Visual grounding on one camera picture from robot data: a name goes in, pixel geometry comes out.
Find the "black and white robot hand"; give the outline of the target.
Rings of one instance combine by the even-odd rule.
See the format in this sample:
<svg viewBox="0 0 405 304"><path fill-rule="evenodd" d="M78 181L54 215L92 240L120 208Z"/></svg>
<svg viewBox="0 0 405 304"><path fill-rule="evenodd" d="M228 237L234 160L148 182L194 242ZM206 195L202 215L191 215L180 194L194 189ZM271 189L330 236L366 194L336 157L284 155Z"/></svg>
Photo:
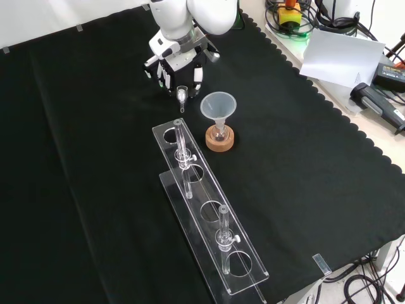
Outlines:
<svg viewBox="0 0 405 304"><path fill-rule="evenodd" d="M188 96L194 98L202 87L208 44L208 38L199 27L178 40L170 40L158 30L149 41L153 56L143 64L143 70L169 95L178 96L180 87L184 86Z"/></svg>

